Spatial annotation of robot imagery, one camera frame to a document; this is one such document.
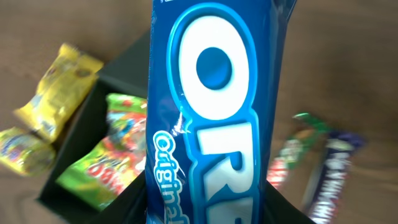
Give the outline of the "yellow candy canister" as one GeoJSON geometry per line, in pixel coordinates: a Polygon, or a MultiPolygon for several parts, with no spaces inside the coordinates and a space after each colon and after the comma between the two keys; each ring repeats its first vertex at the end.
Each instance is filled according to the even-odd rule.
{"type": "Polygon", "coordinates": [[[33,176],[52,166],[56,152],[50,144],[27,131],[1,131],[1,163],[21,176],[33,176]]]}

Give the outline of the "dark green gift box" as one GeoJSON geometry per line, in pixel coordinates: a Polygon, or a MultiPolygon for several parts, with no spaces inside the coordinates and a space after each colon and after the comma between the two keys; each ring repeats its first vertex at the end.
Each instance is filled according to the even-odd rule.
{"type": "MultiPolygon", "coordinates": [[[[99,71],[99,80],[93,86],[83,103],[76,123],[67,134],[66,140],[61,143],[55,167],[40,193],[38,201],[67,223],[146,223],[147,220],[147,189],[145,187],[144,172],[138,175],[120,196],[112,202],[105,203],[105,209],[94,208],[82,198],[100,199],[97,196],[106,196],[100,189],[90,188],[80,191],[79,197],[72,191],[64,189],[56,183],[58,177],[67,167],[80,160],[94,149],[94,146],[108,134],[111,126],[106,121],[108,104],[106,96],[110,93],[129,93],[134,96],[146,96],[147,71],[150,55],[149,30],[137,39],[127,50],[116,59],[110,61],[99,71]]],[[[263,118],[270,118],[265,125],[265,146],[271,145],[272,125],[274,123],[275,102],[279,75],[271,81],[271,113],[260,114],[263,118]]],[[[266,189],[266,198],[263,200],[264,221],[262,223],[314,223],[302,212],[288,202],[268,182],[263,182],[266,189]]]]}

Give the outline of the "blue Oreo cookie pack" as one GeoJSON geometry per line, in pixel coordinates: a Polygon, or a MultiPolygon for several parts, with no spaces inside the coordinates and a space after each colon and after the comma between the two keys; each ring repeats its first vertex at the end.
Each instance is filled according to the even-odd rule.
{"type": "Polygon", "coordinates": [[[263,223],[294,0],[154,1],[147,223],[263,223]]]}

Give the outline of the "yellow candy bag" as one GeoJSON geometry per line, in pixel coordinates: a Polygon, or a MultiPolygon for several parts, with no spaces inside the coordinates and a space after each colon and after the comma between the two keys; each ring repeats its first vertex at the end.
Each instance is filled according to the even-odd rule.
{"type": "Polygon", "coordinates": [[[35,95],[14,114],[49,142],[54,142],[66,122],[90,92],[104,63],[64,43],[58,50],[35,95]]]}

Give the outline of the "Dairy Milk chocolate bar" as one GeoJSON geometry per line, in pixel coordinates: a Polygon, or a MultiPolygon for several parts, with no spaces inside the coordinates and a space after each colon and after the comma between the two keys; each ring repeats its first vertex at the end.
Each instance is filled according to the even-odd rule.
{"type": "Polygon", "coordinates": [[[332,131],[303,198],[303,213],[314,223],[331,224],[336,216],[351,160],[365,140],[356,133],[332,131]]]}

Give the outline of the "green Haribo gummy bag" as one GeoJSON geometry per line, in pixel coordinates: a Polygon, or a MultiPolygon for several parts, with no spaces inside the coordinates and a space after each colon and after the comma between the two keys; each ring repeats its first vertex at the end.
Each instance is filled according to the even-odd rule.
{"type": "Polygon", "coordinates": [[[147,100],[110,93],[107,135],[70,165],[56,183],[97,210],[104,210],[144,170],[147,100]]]}

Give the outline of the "KitKat Milo bar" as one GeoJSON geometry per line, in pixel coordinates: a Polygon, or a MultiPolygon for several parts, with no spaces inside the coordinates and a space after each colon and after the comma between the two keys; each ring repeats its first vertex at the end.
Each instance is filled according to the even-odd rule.
{"type": "Polygon", "coordinates": [[[293,119],[300,123],[300,127],[284,141],[278,154],[270,161],[267,172],[268,183],[277,190],[286,183],[319,137],[330,130],[326,122],[310,113],[295,114],[293,119]]]}

